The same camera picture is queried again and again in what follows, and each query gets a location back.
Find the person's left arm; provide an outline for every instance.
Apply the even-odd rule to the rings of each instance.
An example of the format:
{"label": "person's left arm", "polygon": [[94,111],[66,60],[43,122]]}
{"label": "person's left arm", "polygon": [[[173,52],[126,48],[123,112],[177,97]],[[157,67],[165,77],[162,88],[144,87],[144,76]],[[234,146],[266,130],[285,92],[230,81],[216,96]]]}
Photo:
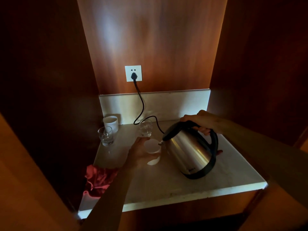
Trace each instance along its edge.
{"label": "person's left arm", "polygon": [[159,153],[148,154],[144,142],[150,138],[138,137],[128,152],[124,166],[118,172],[109,188],[98,200],[95,207],[81,226],[83,230],[117,231],[129,185],[138,168],[157,159]]}

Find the kettle lid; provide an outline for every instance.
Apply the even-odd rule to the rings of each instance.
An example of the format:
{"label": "kettle lid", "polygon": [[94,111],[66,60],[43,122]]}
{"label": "kettle lid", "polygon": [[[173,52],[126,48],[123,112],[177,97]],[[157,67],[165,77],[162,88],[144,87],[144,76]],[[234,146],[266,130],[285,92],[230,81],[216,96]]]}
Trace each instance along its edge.
{"label": "kettle lid", "polygon": [[167,141],[176,136],[183,129],[184,122],[177,122],[170,126],[163,135],[163,141]]}

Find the black cable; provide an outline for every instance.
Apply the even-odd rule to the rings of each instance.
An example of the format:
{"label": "black cable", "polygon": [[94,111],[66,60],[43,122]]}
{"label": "black cable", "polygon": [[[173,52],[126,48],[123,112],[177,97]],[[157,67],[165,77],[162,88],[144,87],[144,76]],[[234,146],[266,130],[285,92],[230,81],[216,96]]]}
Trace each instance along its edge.
{"label": "black cable", "polygon": [[[142,113],[143,113],[143,111],[144,111],[144,102],[143,102],[143,99],[142,99],[142,97],[141,97],[141,95],[140,95],[140,90],[139,90],[139,88],[138,88],[138,86],[137,86],[137,81],[136,81],[136,79],[134,79],[134,85],[135,85],[135,88],[136,88],[136,90],[137,90],[137,92],[138,92],[138,95],[139,95],[139,97],[140,97],[140,99],[141,99],[141,102],[142,102],[142,111],[141,111],[140,115],[136,118],[136,120],[134,121],[134,125],[138,125],[138,124],[140,124],[140,122],[139,122],[139,123],[136,123],[136,121],[138,120],[138,118],[140,118],[140,116],[142,115]],[[164,134],[164,132],[163,132],[163,131],[161,130],[161,128],[159,127],[158,120],[157,120],[157,117],[156,117],[156,116],[149,116],[149,117],[147,117],[147,118],[145,118],[145,119],[148,119],[148,118],[151,118],[151,117],[155,117],[157,127],[158,127],[159,130]]]}

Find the countertop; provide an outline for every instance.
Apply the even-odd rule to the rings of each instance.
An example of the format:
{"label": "countertop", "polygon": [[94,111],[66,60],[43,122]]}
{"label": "countertop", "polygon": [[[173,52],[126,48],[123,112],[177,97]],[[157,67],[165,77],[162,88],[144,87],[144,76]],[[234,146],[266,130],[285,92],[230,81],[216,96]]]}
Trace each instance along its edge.
{"label": "countertop", "polygon": [[[159,125],[165,131],[175,122],[161,121]],[[138,125],[120,125],[111,146],[100,144],[94,165],[102,168],[121,167],[137,136],[140,136]],[[162,133],[155,122],[151,138],[158,141],[162,139]],[[223,153],[217,156],[213,170],[197,180],[182,175],[163,151],[156,165],[147,165],[137,171],[127,192],[123,212],[264,189],[267,186],[267,182],[224,136],[218,134],[218,141],[218,149],[223,150]],[[78,211],[79,217],[87,218],[97,201],[97,198],[84,195]]]}

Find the electric kettle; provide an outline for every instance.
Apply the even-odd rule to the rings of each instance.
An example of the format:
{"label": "electric kettle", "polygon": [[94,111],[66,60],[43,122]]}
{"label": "electric kettle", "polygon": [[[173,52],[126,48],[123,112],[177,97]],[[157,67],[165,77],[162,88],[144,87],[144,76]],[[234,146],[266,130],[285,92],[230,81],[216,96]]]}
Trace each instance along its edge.
{"label": "electric kettle", "polygon": [[189,179],[199,179],[208,174],[215,165],[218,148],[217,134],[211,129],[209,144],[193,127],[192,121],[177,122],[163,135],[160,145],[165,145],[182,174]]}

